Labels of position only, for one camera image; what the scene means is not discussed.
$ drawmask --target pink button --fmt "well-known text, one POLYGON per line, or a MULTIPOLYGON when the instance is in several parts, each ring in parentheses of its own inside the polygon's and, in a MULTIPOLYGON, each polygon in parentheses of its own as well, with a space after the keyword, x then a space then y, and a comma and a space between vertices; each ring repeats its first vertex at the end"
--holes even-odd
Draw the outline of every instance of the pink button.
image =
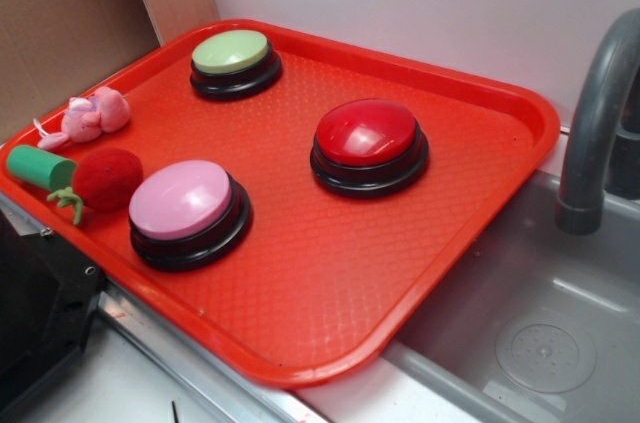
POLYGON ((407 151, 415 137, 413 114, 395 101, 357 100, 327 113, 316 130, 318 146, 345 166, 374 166, 407 151))
POLYGON ((163 168, 138 187, 129 216, 143 235, 176 240, 213 224, 231 201, 227 172, 210 161, 189 160, 163 168))

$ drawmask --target red button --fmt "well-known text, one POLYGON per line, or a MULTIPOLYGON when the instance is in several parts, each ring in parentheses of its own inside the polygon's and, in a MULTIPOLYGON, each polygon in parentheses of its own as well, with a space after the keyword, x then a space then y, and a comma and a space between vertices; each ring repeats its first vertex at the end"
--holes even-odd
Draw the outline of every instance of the red button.
POLYGON ((327 113, 316 130, 322 153, 345 166, 375 166, 407 151, 415 137, 411 112, 395 101, 357 100, 327 113))

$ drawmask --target green button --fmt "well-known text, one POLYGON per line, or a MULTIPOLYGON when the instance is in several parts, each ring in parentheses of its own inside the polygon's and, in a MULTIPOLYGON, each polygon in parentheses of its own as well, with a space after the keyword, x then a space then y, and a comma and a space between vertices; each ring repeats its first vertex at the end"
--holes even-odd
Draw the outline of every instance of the green button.
POLYGON ((222 75, 249 68, 264 58, 268 50, 269 41, 262 33, 231 30, 200 43, 191 57, 199 71, 222 75))

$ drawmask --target tray rim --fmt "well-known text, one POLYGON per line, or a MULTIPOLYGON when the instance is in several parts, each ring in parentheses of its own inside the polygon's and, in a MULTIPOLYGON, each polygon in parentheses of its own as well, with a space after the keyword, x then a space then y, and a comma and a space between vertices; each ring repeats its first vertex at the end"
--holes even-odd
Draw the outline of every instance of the tray rim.
MULTIPOLYGON (((307 57, 314 61, 321 61, 338 66, 343 69, 363 74, 371 74, 376 69, 383 67, 386 70, 385 78, 381 78, 378 75, 374 76, 395 83, 409 84, 409 80, 415 78, 415 74, 418 72, 424 80, 421 80, 418 86, 410 84, 410 86, 414 88, 428 91, 426 87, 435 84, 434 82, 439 84, 438 88, 442 88, 443 81, 455 83, 448 86, 449 94, 436 91, 431 91, 431 93, 507 113, 522 121, 529 128, 533 136, 533 148, 528 154, 527 160, 505 177, 499 187, 494 190, 493 195, 501 195, 500 203, 497 204, 498 199, 494 197, 491 198, 491 205, 482 205, 475 211, 466 224, 458 230, 456 238, 458 238, 458 235, 461 235, 471 242, 535 171, 547 153, 553 148, 560 134, 560 120, 557 112, 547 100, 531 90, 480 76, 470 75, 457 70, 441 68, 429 63, 418 62, 267 23, 245 19, 223 20, 197 27, 167 45, 152 51, 126 68, 114 73, 102 82, 89 88, 80 96, 89 96, 97 87, 102 85, 112 85, 119 91, 127 93, 139 84, 140 78, 144 78, 145 75, 153 75, 163 69, 167 59, 171 60, 172 57, 178 54, 180 54, 181 57, 184 56, 185 45, 193 43, 195 47, 195 44, 204 38, 221 31, 236 28, 263 31, 269 34, 269 38, 276 49, 307 57), (298 44, 295 48, 291 46, 294 41, 299 43, 301 40, 304 41, 305 45, 298 44), (318 54, 310 56, 314 51, 318 53, 319 50, 322 50, 319 53, 320 56, 318 56, 318 54), (355 63, 358 63, 357 69, 351 66, 355 63), (466 99, 456 97, 458 96, 456 93, 462 91, 460 89, 461 87, 465 91, 471 91, 477 95, 478 100, 472 103, 466 101, 466 99), (492 104, 495 104, 494 98, 496 94, 502 97, 499 108, 492 106, 492 104), (514 106, 514 103, 517 102, 527 104, 516 104, 514 106)), ((63 110, 64 107, 54 109, 41 118, 41 122, 47 124, 50 120, 61 118, 63 110)), ((97 261, 111 261, 114 257, 121 259, 117 253, 112 252, 109 248, 92 242, 87 234, 69 225, 68 221, 62 221, 56 214, 51 212, 48 207, 43 205, 41 201, 36 200, 28 191, 28 188, 25 188, 24 185, 16 184, 13 178, 7 176, 6 158, 8 152, 16 146, 16 144, 23 143, 25 137, 29 135, 33 136, 33 132, 32 127, 25 128, 0 148, 0 164, 2 165, 2 168, 0 168, 0 191, 5 193, 46 226, 59 232, 62 236, 74 242, 74 244, 77 242, 77 245, 82 251, 85 251, 84 248, 91 249, 89 256, 92 259, 97 261)), ((442 267, 440 278, 442 278, 446 274, 447 269, 455 264, 455 261, 461 256, 465 249, 452 248, 451 245, 446 245, 442 252, 430 262, 432 265, 431 268, 433 268, 433 264, 440 265, 442 267)), ((236 338, 228 335, 213 322, 207 321, 206 325, 203 325, 203 321, 198 315, 192 312, 191 308, 172 295, 167 297, 167 295, 154 293, 148 288, 149 281, 145 275, 137 271, 134 267, 123 264, 116 265, 114 268, 108 267, 104 269, 118 285, 125 288, 127 292, 132 293, 136 298, 141 299, 145 304, 148 304, 164 318, 176 324, 182 331, 194 338, 201 345, 203 343, 200 340, 203 339, 203 333, 206 333, 204 339, 207 341, 213 340, 215 343, 213 344, 214 349, 212 349, 211 345, 203 346, 207 350, 214 352, 218 357, 222 358, 245 376, 261 383, 283 388, 303 387, 322 383, 335 378, 347 370, 353 370, 366 364, 366 362, 376 357, 382 351, 397 329, 438 283, 435 281, 426 284, 421 281, 424 276, 424 273, 422 273, 421 277, 414 281, 411 288, 399 299, 398 303, 391 308, 384 319, 372 328, 368 337, 351 351, 331 361, 327 361, 317 368, 278 367, 266 361, 258 353, 246 346, 242 344, 239 345, 238 343, 241 342, 238 342, 236 338), (388 325, 385 324, 390 320, 396 322, 393 325, 394 329, 392 331, 389 331, 388 325), (207 331, 203 332, 202 330, 205 326, 207 327, 207 331)))

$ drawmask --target green cylinder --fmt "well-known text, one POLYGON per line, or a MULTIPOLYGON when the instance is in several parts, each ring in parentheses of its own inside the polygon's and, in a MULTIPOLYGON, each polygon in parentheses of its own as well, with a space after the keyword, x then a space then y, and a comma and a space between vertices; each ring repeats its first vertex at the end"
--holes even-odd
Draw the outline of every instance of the green cylinder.
POLYGON ((9 173, 49 191, 71 186, 77 166, 75 161, 28 145, 16 146, 7 158, 9 173))

